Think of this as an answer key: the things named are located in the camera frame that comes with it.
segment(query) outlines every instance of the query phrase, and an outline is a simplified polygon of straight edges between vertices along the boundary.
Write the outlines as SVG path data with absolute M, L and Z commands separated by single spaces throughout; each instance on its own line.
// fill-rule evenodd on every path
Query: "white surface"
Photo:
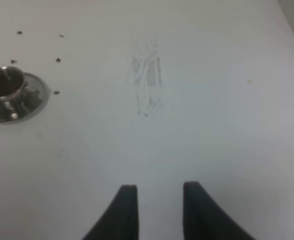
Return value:
M 163 108 L 145 117 L 126 78 L 150 38 Z M 61 93 L 0 125 L 0 240 L 80 240 L 122 184 L 140 239 L 182 240 L 189 180 L 255 238 L 294 240 L 294 36 L 275 1 L 0 0 L 11 59 Z

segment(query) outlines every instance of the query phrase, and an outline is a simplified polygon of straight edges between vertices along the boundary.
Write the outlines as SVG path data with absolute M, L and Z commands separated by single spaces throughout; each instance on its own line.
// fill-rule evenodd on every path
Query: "black object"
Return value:
M 83 240 L 138 240 L 138 194 L 135 185 L 123 185 L 96 225 Z
M 183 233 L 185 240 L 253 240 L 198 182 L 183 186 Z

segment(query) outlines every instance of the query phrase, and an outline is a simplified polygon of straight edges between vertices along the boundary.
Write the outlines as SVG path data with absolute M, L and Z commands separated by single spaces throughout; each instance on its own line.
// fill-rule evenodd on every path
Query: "white table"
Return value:
M 0 0 L 10 60 L 60 94 L 0 125 L 0 240 L 80 240 L 123 184 L 141 240 L 183 240 L 190 180 L 255 238 L 294 240 L 294 35 L 276 1 Z

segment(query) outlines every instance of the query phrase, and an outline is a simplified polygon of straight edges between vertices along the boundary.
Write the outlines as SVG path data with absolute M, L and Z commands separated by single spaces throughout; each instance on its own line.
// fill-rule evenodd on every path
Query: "hole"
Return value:
M 24 74 L 16 67 L 0 68 L 0 97 L 9 96 L 22 87 Z

